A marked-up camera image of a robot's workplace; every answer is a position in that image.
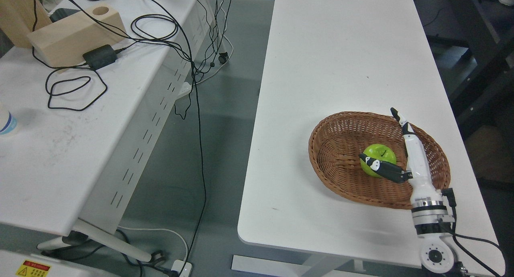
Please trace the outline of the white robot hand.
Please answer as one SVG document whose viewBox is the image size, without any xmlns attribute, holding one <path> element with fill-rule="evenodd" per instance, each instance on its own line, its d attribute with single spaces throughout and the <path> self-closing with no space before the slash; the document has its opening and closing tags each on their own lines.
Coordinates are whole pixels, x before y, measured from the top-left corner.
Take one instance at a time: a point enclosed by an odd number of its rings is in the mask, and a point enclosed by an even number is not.
<svg viewBox="0 0 514 277">
<path fill-rule="evenodd" d="M 410 197 L 411 201 L 437 201 L 438 193 L 432 184 L 431 171 L 422 142 L 408 120 L 397 109 L 391 107 L 390 111 L 402 129 L 408 156 L 407 170 L 396 164 L 360 153 L 362 169 L 368 173 L 372 171 L 376 175 L 398 184 L 409 180 L 413 189 Z"/>
</svg>

